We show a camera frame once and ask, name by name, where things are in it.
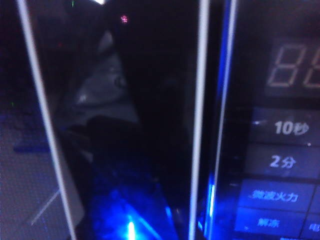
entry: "2分 button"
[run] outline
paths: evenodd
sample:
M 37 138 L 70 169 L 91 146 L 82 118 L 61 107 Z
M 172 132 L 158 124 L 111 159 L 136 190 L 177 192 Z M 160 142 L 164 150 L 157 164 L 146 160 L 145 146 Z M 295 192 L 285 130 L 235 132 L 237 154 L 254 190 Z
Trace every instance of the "2分 button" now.
M 265 180 L 242 181 L 240 207 L 306 212 L 314 185 Z
M 305 214 L 239 207 L 235 231 L 298 238 Z
M 317 179 L 320 174 L 320 147 L 251 143 L 247 148 L 245 172 Z

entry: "digital display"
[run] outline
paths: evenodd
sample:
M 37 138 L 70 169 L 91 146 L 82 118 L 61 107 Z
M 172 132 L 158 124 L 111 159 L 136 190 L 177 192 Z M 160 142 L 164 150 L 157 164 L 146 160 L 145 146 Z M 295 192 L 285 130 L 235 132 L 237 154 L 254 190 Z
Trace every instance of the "digital display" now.
M 276 40 L 265 91 L 275 97 L 320 98 L 320 42 Z

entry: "black glass surface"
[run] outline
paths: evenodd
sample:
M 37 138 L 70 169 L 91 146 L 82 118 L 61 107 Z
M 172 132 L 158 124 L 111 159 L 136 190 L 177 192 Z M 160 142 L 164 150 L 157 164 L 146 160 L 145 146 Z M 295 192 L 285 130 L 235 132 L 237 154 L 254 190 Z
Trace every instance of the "black glass surface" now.
M 27 3 L 77 237 L 187 239 L 198 2 Z

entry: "button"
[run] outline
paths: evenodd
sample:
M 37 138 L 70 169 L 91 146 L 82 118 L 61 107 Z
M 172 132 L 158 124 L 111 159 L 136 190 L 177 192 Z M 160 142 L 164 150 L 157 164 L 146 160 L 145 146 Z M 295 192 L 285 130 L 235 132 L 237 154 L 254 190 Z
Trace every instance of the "button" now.
M 245 172 L 316 179 L 320 173 L 320 147 L 252 143 L 246 153 Z
M 313 191 L 311 184 L 245 179 L 239 206 L 306 212 Z
M 320 111 L 255 108 L 249 139 L 258 143 L 320 146 Z
M 318 186 L 315 190 L 309 211 L 311 213 L 320 214 L 320 186 Z
M 320 215 L 308 215 L 303 226 L 301 237 L 306 239 L 320 239 Z
M 304 213 L 239 207 L 234 230 L 298 238 L 304 219 Z

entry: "微波火力 button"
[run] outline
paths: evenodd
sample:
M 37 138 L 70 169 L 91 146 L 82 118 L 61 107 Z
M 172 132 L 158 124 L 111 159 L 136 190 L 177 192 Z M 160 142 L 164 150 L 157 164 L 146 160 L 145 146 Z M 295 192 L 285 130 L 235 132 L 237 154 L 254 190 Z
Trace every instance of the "微波火力 button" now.
M 240 207 L 306 212 L 314 185 L 266 180 L 242 181 Z

